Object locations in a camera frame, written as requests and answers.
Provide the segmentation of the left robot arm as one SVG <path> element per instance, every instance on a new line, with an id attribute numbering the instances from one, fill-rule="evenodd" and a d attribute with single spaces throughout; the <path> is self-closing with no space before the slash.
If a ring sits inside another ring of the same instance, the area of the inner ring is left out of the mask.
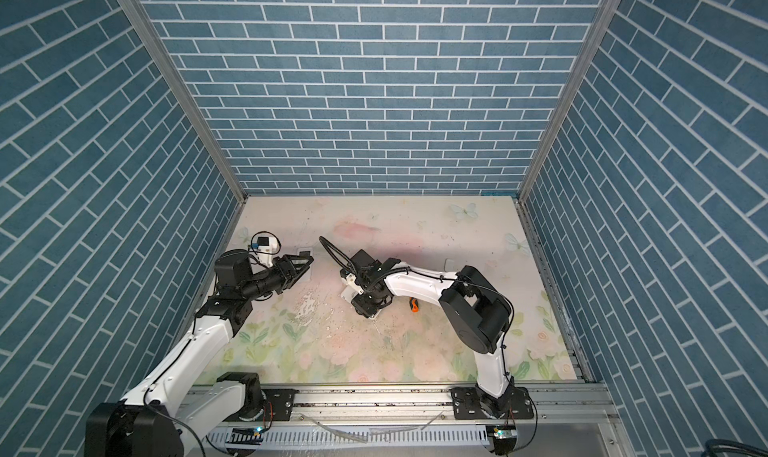
<path id="1" fill-rule="evenodd" d="M 311 255 L 285 254 L 254 271 L 248 251 L 223 253 L 214 291 L 169 354 L 116 402 L 98 405 L 86 422 L 87 456 L 185 456 L 229 417 L 268 423 L 273 407 L 256 373 L 226 372 L 194 403 L 193 384 L 235 337 L 256 301 L 290 289 L 310 269 Z"/>

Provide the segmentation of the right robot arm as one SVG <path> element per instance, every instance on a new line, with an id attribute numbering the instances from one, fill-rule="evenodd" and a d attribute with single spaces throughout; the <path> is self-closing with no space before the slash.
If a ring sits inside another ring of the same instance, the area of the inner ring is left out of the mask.
<path id="1" fill-rule="evenodd" d="M 507 394 L 512 378 L 505 367 L 503 340 L 513 306 L 478 269 L 427 270 L 395 258 L 381 262 L 360 250 L 341 265 L 340 277 L 346 285 L 342 298 L 368 319 L 396 297 L 440 307 L 461 342 L 474 352 L 480 394 L 495 400 Z"/>

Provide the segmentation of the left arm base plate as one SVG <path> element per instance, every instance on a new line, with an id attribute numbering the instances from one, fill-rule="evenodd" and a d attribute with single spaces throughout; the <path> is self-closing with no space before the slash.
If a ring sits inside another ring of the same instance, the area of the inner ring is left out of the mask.
<path id="1" fill-rule="evenodd" d="M 236 419 L 241 422 L 261 422 L 263 426 L 290 420 L 297 391 L 289 388 L 262 390 L 261 397 L 249 408 L 241 409 Z"/>

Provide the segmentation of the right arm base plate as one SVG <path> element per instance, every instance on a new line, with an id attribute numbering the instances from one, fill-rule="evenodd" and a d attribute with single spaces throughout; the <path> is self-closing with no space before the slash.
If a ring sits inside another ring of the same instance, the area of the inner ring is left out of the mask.
<path id="1" fill-rule="evenodd" d="M 533 403 L 528 389 L 508 386 L 500 397 L 493 397 L 474 387 L 453 387 L 449 390 L 456 420 L 532 419 Z"/>

